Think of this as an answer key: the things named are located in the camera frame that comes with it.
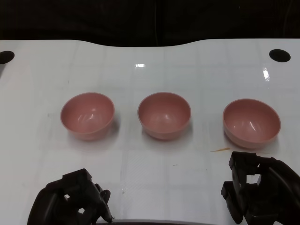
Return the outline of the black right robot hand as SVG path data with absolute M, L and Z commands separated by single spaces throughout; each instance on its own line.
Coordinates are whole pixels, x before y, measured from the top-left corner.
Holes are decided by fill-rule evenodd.
M 300 223 L 300 177 L 287 164 L 273 157 L 234 151 L 229 167 L 232 180 L 223 183 L 221 195 L 235 223 Z

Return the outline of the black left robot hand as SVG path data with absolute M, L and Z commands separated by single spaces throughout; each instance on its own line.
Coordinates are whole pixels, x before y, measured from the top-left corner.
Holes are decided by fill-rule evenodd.
M 29 225 L 95 225 L 99 218 L 112 223 L 111 192 L 92 182 L 86 169 L 62 176 L 39 191 L 30 210 Z

